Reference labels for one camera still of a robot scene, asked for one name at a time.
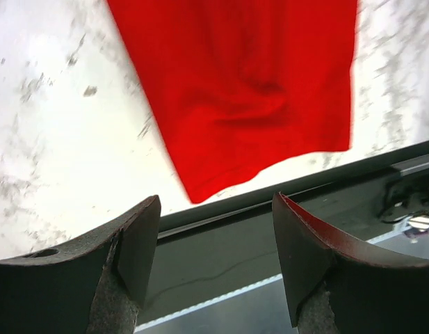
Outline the plain red t-shirt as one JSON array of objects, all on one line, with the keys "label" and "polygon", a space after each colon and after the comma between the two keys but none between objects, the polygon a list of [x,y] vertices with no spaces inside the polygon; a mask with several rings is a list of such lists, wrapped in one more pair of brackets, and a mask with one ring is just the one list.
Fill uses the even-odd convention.
[{"label": "plain red t-shirt", "polygon": [[350,148],[356,1],[110,1],[194,204]]}]

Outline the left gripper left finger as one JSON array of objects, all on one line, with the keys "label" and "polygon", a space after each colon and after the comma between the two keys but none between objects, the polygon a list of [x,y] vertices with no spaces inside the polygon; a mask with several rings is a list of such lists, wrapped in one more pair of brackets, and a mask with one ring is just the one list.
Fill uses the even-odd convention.
[{"label": "left gripper left finger", "polygon": [[150,196],[63,244],[0,260],[0,333],[134,332],[160,215]]}]

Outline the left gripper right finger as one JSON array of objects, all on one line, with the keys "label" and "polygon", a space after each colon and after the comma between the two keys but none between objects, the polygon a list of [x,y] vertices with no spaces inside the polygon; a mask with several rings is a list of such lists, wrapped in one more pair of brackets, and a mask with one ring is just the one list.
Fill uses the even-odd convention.
[{"label": "left gripper right finger", "polygon": [[362,241],[281,193],[272,211],[299,333],[429,333],[429,259]]}]

